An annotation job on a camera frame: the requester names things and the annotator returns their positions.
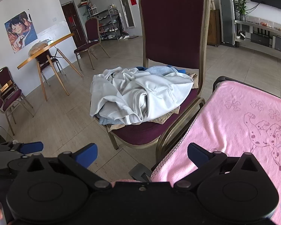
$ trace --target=green plant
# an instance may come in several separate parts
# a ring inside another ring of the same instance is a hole
[[[246,14],[246,6],[247,2],[246,0],[238,0],[235,2],[236,10],[239,12],[239,14],[245,15]]]

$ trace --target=tv stand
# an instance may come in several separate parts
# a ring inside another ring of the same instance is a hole
[[[255,28],[259,28],[259,29],[264,29],[266,31],[270,31],[273,35],[278,35],[278,36],[281,37],[281,31],[280,30],[276,30],[274,28],[262,26],[262,25],[255,24],[255,23],[235,20],[235,42],[236,43],[240,43],[240,46],[250,48],[250,49],[253,49],[253,50],[256,50],[256,51],[259,51],[259,52],[263,52],[263,53],[266,53],[266,54],[269,54],[269,55],[272,55],[274,57],[277,57],[277,58],[281,59],[281,52],[273,49],[271,47],[271,45],[270,45],[270,47],[267,47],[267,46],[263,46],[263,45],[260,45],[260,44],[256,44],[256,43],[251,42],[251,39],[249,39],[249,38],[243,39],[241,37],[240,39],[238,39],[236,37],[237,24],[248,25],[248,26],[252,26],[252,27],[255,27]]]

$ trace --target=screw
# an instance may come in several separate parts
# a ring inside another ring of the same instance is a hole
[[[106,180],[98,180],[95,182],[95,186],[99,189],[105,189],[109,186],[109,183]]]
[[[176,185],[179,187],[179,188],[183,188],[183,189],[187,189],[191,186],[191,182],[190,181],[187,181],[187,180],[179,180]]]

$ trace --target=pink blanket with dog print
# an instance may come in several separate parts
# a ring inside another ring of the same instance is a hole
[[[185,136],[152,173],[153,182],[173,185],[197,169],[187,157],[191,142],[232,157],[252,152],[279,192],[272,220],[281,225],[280,98],[237,82],[220,83]]]

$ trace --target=maroon chair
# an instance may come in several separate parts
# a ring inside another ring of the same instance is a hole
[[[80,55],[82,52],[86,52],[86,51],[88,51],[88,56],[90,58],[90,62],[92,64],[93,69],[95,69],[94,65],[93,65],[93,62],[92,62],[92,58],[90,57],[90,55],[92,54],[96,58],[96,56],[93,54],[94,50],[91,51],[91,49],[95,46],[100,46],[103,49],[103,51],[106,53],[106,55],[110,58],[110,56],[108,55],[106,50],[101,45],[101,37],[100,37],[100,32],[99,32],[99,20],[98,20],[98,18],[94,17],[94,18],[88,19],[85,22],[85,28],[86,28],[87,39],[90,42],[87,43],[87,44],[84,44],[82,46],[79,46],[76,50],[74,50],[74,53],[76,55],[77,62],[78,62],[80,70],[81,70],[81,66],[80,66],[80,62],[79,62],[79,59],[78,59],[78,55]]]
[[[8,67],[4,67],[0,69],[0,85],[3,87],[8,81],[12,82],[8,88],[0,94],[0,97],[3,101],[5,101],[6,98],[13,92],[19,89],[19,87],[16,85],[16,83],[13,81],[13,78],[11,77],[11,73],[8,69]]]
[[[199,70],[199,88],[192,89],[180,106],[179,114],[173,114],[164,124],[144,122],[112,130],[109,137],[115,149],[114,136],[129,147],[141,149],[157,143],[156,159],[165,148],[158,140],[166,130],[185,125],[186,118],[205,103],[200,94],[205,79],[205,57],[210,15],[210,0],[139,0],[143,30],[143,66],[149,59],[165,65]],[[191,37],[179,36],[181,18],[188,21]]]
[[[6,119],[8,121],[8,125],[11,129],[11,132],[13,135],[15,135],[13,128],[11,127],[10,121],[8,117],[11,115],[13,118],[14,123],[16,124],[15,118],[13,116],[13,111],[16,109],[16,107],[20,104],[23,106],[31,115],[33,114],[23,105],[23,103],[20,101],[21,98],[24,98],[24,100],[30,105],[30,103],[26,100],[24,95],[22,94],[22,90],[18,89],[11,97],[9,97],[6,102],[0,99],[0,112],[5,114]]]
[[[48,58],[47,58],[47,55],[50,57],[50,59],[51,59],[53,65],[54,65],[54,63],[56,63],[59,72],[61,73],[61,70],[62,70],[63,74],[64,74],[64,75],[66,75],[66,74],[65,74],[64,69],[63,69],[63,67],[61,66],[61,63],[59,62],[59,60],[58,60],[57,58],[53,57],[53,56],[51,55],[51,53],[50,53],[49,50],[47,50],[47,51],[43,52],[42,54],[38,55],[38,56],[37,56],[37,61],[38,61],[39,64],[40,64],[41,74],[42,74],[44,80],[46,81],[46,83],[48,84],[48,86],[50,86],[50,84],[48,83],[48,81],[47,81],[47,79],[46,79],[46,77],[45,77],[45,75],[44,75],[44,73],[43,73],[43,70],[44,70],[46,67],[51,67],[51,65],[50,65],[50,63],[49,63],[49,60],[48,60]]]

